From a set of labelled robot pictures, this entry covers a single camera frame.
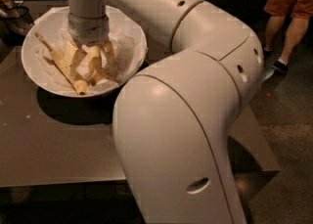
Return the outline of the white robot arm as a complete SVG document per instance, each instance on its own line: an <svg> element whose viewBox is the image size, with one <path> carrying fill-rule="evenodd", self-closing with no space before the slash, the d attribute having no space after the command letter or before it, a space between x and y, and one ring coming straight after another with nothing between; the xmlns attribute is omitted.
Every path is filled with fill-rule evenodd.
<svg viewBox="0 0 313 224"><path fill-rule="evenodd" d="M229 131L261 84L262 46L203 0L108 0L171 56L116 98L112 132L146 224L246 224Z"/></svg>

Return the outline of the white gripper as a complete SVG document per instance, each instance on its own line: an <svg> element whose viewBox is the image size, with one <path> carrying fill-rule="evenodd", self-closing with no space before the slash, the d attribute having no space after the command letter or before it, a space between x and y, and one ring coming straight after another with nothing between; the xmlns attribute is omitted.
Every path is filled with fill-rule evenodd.
<svg viewBox="0 0 313 224"><path fill-rule="evenodd" d="M96 19L84 19L67 15L67 30L72 39L82 45L93 46L100 44L104 52L107 63L115 65L115 53L109 36L109 18L103 16ZM68 41L65 48L65 68L68 76L72 80L82 79L82 75L77 71L79 65L84 60L86 52L76 46L73 41Z"/></svg>

